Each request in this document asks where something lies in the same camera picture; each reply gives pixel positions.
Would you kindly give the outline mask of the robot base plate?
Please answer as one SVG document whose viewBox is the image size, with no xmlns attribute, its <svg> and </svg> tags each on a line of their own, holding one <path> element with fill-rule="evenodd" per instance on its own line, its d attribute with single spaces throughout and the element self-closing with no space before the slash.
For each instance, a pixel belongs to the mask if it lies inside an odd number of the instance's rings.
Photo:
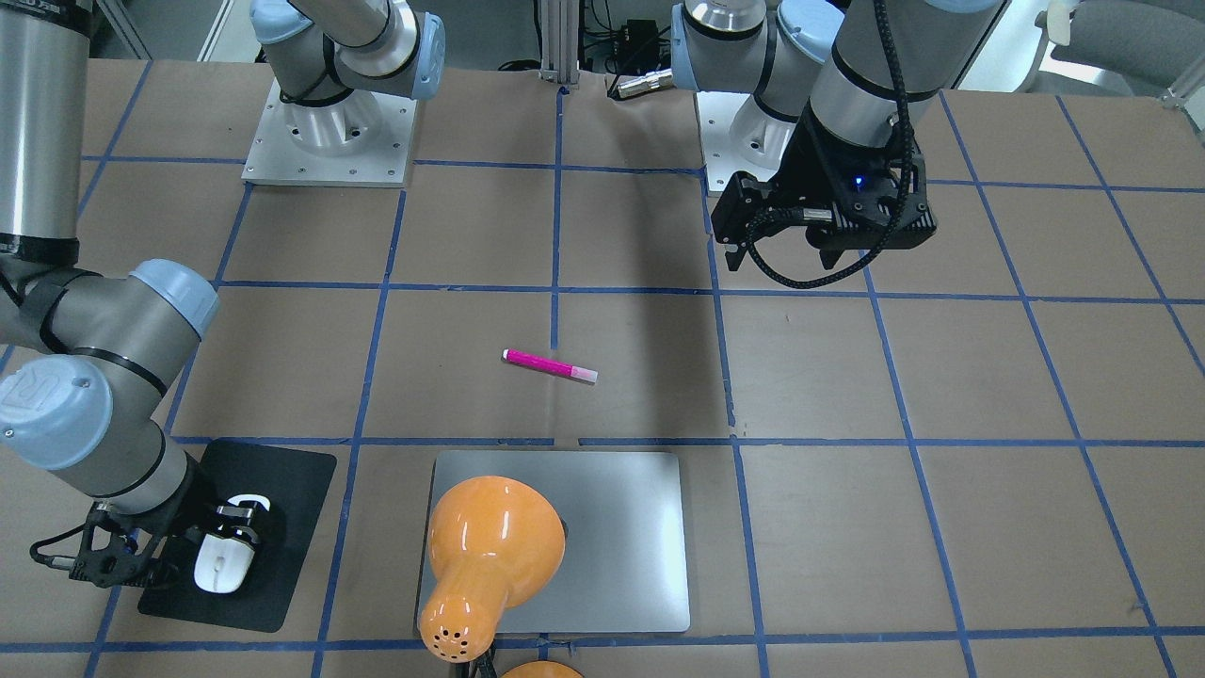
<svg viewBox="0 0 1205 678">
<path fill-rule="evenodd" d="M 698 92 L 696 116 L 711 197 L 719 197 L 737 171 L 770 179 L 795 131 L 792 120 L 775 119 L 745 93 Z"/>
<path fill-rule="evenodd" d="M 242 179 L 253 185 L 402 188 L 419 104 L 354 90 L 327 107 L 286 104 L 272 83 Z"/>
</svg>

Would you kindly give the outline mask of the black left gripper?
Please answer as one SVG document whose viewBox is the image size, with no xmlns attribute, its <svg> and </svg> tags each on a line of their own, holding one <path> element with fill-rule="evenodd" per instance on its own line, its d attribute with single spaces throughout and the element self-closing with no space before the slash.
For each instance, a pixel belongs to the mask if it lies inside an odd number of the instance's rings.
<svg viewBox="0 0 1205 678">
<path fill-rule="evenodd" d="M 937 219 L 915 138 L 892 130 L 883 149 L 868 149 L 805 110 L 770 179 L 731 173 L 712 226 L 730 269 L 742 265 L 750 244 L 794 226 L 805 229 L 822 266 L 831 269 L 847 250 L 917 248 L 937 231 Z"/>
</svg>

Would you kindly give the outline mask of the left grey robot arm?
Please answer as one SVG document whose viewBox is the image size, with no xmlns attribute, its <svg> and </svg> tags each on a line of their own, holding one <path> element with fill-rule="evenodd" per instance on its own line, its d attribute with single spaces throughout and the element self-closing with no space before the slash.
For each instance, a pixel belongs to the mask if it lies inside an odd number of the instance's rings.
<svg viewBox="0 0 1205 678">
<path fill-rule="evenodd" d="M 964 72 L 999 1 L 684 1 L 671 14 L 678 89 L 747 94 L 789 129 L 770 179 L 737 170 L 711 214 L 728 270 L 778 273 L 759 241 L 803 228 L 835 283 L 937 231 L 915 134 Z"/>
</svg>

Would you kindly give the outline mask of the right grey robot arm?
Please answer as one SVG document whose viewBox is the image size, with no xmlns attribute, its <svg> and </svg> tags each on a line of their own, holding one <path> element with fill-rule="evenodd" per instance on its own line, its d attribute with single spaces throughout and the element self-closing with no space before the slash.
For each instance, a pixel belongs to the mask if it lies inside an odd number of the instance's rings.
<svg viewBox="0 0 1205 678">
<path fill-rule="evenodd" d="M 125 278 L 78 266 L 78 176 L 90 1 L 2 4 L 2 342 L 39 352 L 2 381 L 2 443 L 92 499 L 74 555 L 29 555 L 95 586 L 161 588 L 182 574 L 163 540 L 200 546 L 195 582 L 233 592 L 275 535 L 259 494 L 223 499 L 153 412 L 219 306 L 169 259 Z"/>
</svg>

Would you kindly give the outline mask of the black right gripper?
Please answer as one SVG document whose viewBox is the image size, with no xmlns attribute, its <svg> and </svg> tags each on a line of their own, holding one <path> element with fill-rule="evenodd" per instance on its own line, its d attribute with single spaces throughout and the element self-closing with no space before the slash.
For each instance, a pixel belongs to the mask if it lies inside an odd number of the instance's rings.
<svg viewBox="0 0 1205 678">
<path fill-rule="evenodd" d="M 216 537 L 259 548 L 274 532 L 274 515 L 268 505 L 217 505 L 214 481 L 202 471 L 186 472 L 184 485 L 167 502 L 139 514 L 95 503 L 83 524 L 86 536 L 69 568 L 69 578 L 102 589 L 175 586 L 184 579 L 184 566 L 172 559 L 155 558 L 155 550 L 163 541 L 181 538 L 189 529 L 208 525 L 214 512 Z"/>
</svg>

